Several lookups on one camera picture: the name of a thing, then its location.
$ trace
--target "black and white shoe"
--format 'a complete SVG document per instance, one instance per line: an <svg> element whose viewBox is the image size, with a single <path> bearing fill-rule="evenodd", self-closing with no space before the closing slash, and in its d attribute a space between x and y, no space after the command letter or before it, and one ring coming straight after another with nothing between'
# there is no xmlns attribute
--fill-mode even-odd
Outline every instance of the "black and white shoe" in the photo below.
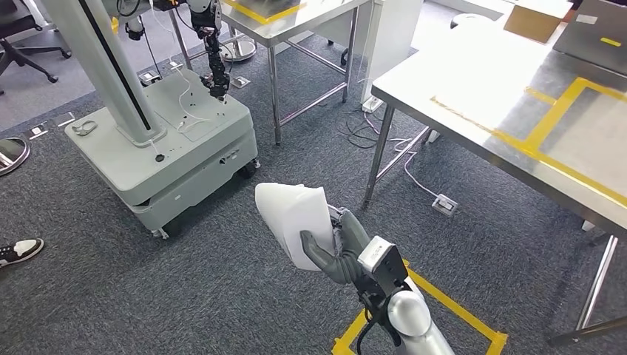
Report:
<svg viewBox="0 0 627 355"><path fill-rule="evenodd" d="M20 263L34 257L44 247L42 239L22 240L12 246L0 248L0 268Z"/></svg>

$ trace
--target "gray robotic hand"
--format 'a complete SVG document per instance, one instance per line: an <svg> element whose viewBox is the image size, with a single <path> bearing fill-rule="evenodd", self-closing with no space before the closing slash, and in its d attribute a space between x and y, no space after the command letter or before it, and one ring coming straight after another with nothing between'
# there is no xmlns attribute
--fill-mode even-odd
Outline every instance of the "gray robotic hand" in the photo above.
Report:
<svg viewBox="0 0 627 355"><path fill-rule="evenodd" d="M334 232L339 233L339 253L331 255L320 248L309 231L300 232L302 250L334 282L354 283L363 275L357 258L371 239L352 212L347 209L336 212L339 217L332 220Z"/></svg>

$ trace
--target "laptop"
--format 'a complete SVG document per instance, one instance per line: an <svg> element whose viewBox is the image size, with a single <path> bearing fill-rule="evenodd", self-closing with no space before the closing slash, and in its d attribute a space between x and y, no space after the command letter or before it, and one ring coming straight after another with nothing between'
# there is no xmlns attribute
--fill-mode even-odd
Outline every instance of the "laptop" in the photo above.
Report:
<svg viewBox="0 0 627 355"><path fill-rule="evenodd" d="M583 0L553 49L627 75L627 0Z"/></svg>

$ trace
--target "yellow tape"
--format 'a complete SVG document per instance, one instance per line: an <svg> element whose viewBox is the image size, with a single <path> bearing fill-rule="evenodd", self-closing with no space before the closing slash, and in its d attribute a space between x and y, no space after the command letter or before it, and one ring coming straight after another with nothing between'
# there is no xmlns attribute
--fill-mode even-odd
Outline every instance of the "yellow tape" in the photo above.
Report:
<svg viewBox="0 0 627 355"><path fill-rule="evenodd" d="M282 11L280 13L277 13L276 15L272 15L270 17L263 17L258 13L255 13L253 10L245 7L244 5L241 5L239 3L237 3L234 0L223 0L227 5L233 7L235 10L240 11L241 13L243 13L244 15L252 18L253 20L259 22L260 24L269 24L270 22L276 21L279 18L283 18L286 17L287 15L290 15L292 13L295 13L296 11L298 11L299 9L302 9L307 2L303 2L301 4L298 4L294 7L290 7L289 9Z"/></svg>
<svg viewBox="0 0 627 355"><path fill-rule="evenodd" d="M507 334L490 329L477 317L473 316L469 311L466 311L450 297L444 294L444 292L438 290L434 285L431 285L423 277L410 270L409 262L407 260L403 260L403 263L407 268L407 273L409 274L410 278L418 287L422 288L425 292L430 294L433 298L435 298L448 309L450 309L455 315L462 318L474 329L479 331L490 340L491 344L488 348L486 355L499 355L501 353L507 341ZM365 309L363 309L361 312L359 312L357 318L355 318L353 323L348 326L346 332L344 332L344 334L340 338L335 338L335 345L333 346L331 353L333 355L355 355L355 353L352 352L352 350L350 349L350 344L352 344L355 338L358 337L359 332L362 328L364 328L365 325Z"/></svg>
<svg viewBox="0 0 627 355"><path fill-rule="evenodd" d="M623 205L627 208L627 197L622 194L610 189L609 187L599 183L598 181L591 179L590 177L585 176L584 174L578 172L577 170L555 160L554 158L549 157L548 155L540 152L540 146L549 136L551 131L555 128L557 123L559 123L560 119L566 114L570 106L575 102L577 97L581 95L581 93L586 89L593 89L594 91L600 92L604 95L610 96L617 100L627 102L627 95L619 92L615 89L604 87L595 82L584 78L576 78L572 84L566 89L566 91L560 96L559 99L556 100L552 104L551 109L544 115L542 120L538 122L538 124L532 129L527 138L524 141L520 139L514 138L507 133L500 131L498 129L491 129L489 127L483 126L480 123L465 117L461 112L457 112L454 109L444 105L439 102L435 96L431 98L431 101L440 107L452 112L453 114L463 118L466 121L474 124L475 126L491 133L493 136L501 139L503 142L509 144L510 146L516 148L521 151L525 155L540 161L541 163L550 166L551 168L558 170L559 172L564 173L565 175L574 178L575 180L579 180L581 183L586 184L591 189L596 190L600 195L605 196L609 200L612 200L615 203ZM534 89L526 88L525 92L531 93L535 98L539 100L550 102L551 98L548 95L544 95L541 92L538 92Z"/></svg>
<svg viewBox="0 0 627 355"><path fill-rule="evenodd" d="M366 310L362 309L359 314L357 314L357 318L352 322L346 332L340 337L335 338L335 345L333 346L333 350L331 353L333 355L354 355L355 353L350 350L350 344L358 337L359 332L366 325Z"/></svg>
<svg viewBox="0 0 627 355"><path fill-rule="evenodd" d="M458 317L462 318L466 321L466 323L470 324L471 327L476 329L479 333L483 334L484 337L488 339L492 339L496 336L496 332L490 329L487 325L485 325L482 321L480 321L477 317L473 316L469 311L466 311L463 307L461 307L457 302L453 301L450 297L448 297L444 292L438 290L434 285L431 285L428 281L426 281L422 276L418 275L414 271L410 269L407 270L413 282L419 288L422 288L425 292L430 294L433 298L438 300L441 304L443 304L446 308L450 309L454 314Z"/></svg>
<svg viewBox="0 0 627 355"><path fill-rule="evenodd" d="M568 111L577 96L583 91L584 86L580 83L580 78L569 86L551 109L544 115L542 121L533 128L527 139L526 145L532 150L538 150L544 139L553 130L553 127L560 121L562 116Z"/></svg>
<svg viewBox="0 0 627 355"><path fill-rule="evenodd" d="M547 104L553 106L555 105L555 103L557 102L557 99L552 98L551 96L548 96L547 94L543 93L543 92L539 92L536 89L532 88L532 87L526 87L525 88L525 92L530 94L531 96L533 96L534 98L537 98L540 101L544 101Z"/></svg>
<svg viewBox="0 0 627 355"><path fill-rule="evenodd" d="M605 42L605 43L607 43L607 44L611 44L612 46L615 46L615 47L620 47L620 46L622 46L622 45L623 45L623 44L622 44L622 43L620 43L620 42L616 42L615 40L613 40L613 39L609 39L609 38L606 38L606 37L601 37L601 41L602 41L602 42Z"/></svg>
<svg viewBox="0 0 627 355"><path fill-rule="evenodd" d="M506 341L507 334L497 332L496 336L492 338L492 344L490 344L486 355L499 355L503 351Z"/></svg>

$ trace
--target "carpet floor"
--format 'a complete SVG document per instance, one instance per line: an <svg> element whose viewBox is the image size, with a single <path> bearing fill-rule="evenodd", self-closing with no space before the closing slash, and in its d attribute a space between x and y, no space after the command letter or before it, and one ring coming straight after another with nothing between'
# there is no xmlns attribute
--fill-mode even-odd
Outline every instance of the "carpet floor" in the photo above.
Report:
<svg viewBox="0 0 627 355"><path fill-rule="evenodd" d="M303 44L339 61L342 48L322 38ZM279 54L278 66L283 114L341 81L295 50ZM194 68L207 71L206 60ZM578 216L446 137L423 146L410 171L460 203L455 217L435 211L401 167L361 209L373 149L339 132L347 120L362 122L359 85L346 104L335 95L284 126L277 147L265 50L232 74L251 80L231 94L251 110L262 167L184 212L168 240L145 230L61 129L35 139L24 165L0 177L0 243L46 241L37 257L0 270L0 354L329 354L361 309L355 291L291 265L255 208L261 182L324 186L329 203L352 209L368 233L397 243L413 270L507 333L503 354L624 354L625 331L564 348L546 344L574 327L603 253L587 246L600 232L579 230ZM1 136L102 106L93 92ZM395 118L393 137L421 127L400 113ZM624 244L614 258L595 320L627 310ZM457 354L487 351L485 337L427 301ZM363 348L393 353L378 328Z"/></svg>

